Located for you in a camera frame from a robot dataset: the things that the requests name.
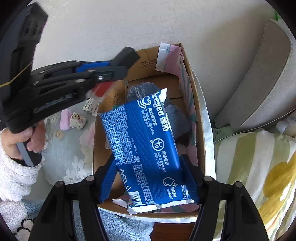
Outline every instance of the pink sponge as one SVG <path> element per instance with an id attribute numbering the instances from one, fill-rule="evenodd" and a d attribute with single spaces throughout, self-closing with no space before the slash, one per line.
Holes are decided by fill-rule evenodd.
<path id="1" fill-rule="evenodd" d="M 71 119 L 72 114 L 73 114 L 73 112 L 69 109 L 62 110 L 61 121 L 59 123 L 59 128 L 62 131 L 70 129 L 70 119 Z"/>

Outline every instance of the blue package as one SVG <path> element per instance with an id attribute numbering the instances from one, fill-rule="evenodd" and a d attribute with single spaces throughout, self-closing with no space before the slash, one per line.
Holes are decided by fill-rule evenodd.
<path id="1" fill-rule="evenodd" d="M 167 89 L 100 114 L 130 214 L 194 202 L 184 183 L 165 108 Z"/>

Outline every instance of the human hand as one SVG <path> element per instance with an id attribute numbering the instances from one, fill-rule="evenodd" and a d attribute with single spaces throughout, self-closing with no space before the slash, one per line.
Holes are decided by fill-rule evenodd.
<path id="1" fill-rule="evenodd" d="M 8 128 L 6 128 L 3 130 L 1 135 L 3 149 L 6 154 L 10 158 L 18 160 L 22 160 L 23 157 L 20 154 L 16 143 L 25 142 L 29 139 L 31 140 L 27 143 L 28 150 L 32 150 L 37 153 L 43 149 L 45 143 L 45 125 L 43 121 L 38 122 L 34 132 L 33 128 L 29 127 L 18 134 L 13 134 Z"/>

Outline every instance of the white wall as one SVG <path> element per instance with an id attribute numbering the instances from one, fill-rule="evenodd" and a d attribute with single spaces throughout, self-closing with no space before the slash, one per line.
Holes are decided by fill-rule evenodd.
<path id="1" fill-rule="evenodd" d="M 265 0 L 39 0 L 49 14 L 34 68 L 66 61 L 108 60 L 124 46 L 185 46 L 211 117 L 249 69 L 265 21 Z"/>

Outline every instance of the cardboard box flap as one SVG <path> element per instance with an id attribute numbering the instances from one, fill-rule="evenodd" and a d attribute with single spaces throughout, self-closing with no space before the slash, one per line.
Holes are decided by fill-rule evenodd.
<path id="1" fill-rule="evenodd" d="M 155 70 L 159 47 L 137 51 L 140 59 L 129 69 L 126 81 L 163 74 Z"/>

